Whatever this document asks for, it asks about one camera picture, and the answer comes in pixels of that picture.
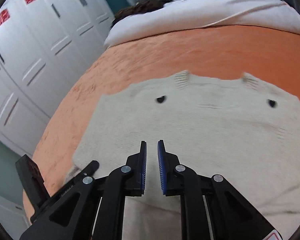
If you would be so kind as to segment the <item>cream knitted sweater black hearts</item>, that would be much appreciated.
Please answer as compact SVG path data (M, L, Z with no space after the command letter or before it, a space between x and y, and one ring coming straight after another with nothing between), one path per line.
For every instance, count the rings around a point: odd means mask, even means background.
M108 175L147 142L145 194L126 201L124 239L180 239L180 200L160 186L157 143L203 176L224 176L284 239L300 225L300 100L250 74L183 71L101 96L68 178Z

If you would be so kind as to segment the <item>dark clothes pile on bed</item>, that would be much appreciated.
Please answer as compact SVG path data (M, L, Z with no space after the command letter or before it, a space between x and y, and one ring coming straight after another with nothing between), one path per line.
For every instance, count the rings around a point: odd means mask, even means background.
M173 0L137 0L137 2L130 7L126 7L118 11L112 22L112 27L119 21L127 18L128 16L145 14L147 12L153 12L164 7L164 4L169 3Z

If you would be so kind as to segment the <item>white wardrobe with red stickers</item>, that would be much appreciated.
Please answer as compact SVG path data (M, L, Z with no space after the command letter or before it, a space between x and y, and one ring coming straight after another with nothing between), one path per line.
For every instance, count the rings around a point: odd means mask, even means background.
M0 8L0 141L32 156L61 101L104 52L106 0L6 0Z

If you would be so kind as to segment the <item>orange plush bed blanket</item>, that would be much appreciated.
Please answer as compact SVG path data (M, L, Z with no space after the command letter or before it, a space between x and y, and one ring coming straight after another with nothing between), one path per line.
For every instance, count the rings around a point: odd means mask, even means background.
M229 25L176 31L107 49L63 99L34 152L48 192L62 187L102 94L183 70L220 79L247 72L300 99L300 35Z

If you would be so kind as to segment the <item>white folded duvet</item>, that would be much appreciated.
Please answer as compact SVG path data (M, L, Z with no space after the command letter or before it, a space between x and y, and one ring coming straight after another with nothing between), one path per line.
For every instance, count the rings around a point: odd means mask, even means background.
M300 15L281 0L174 0L162 9L128 16L110 30L109 48L144 37L221 25L249 25L300 35Z

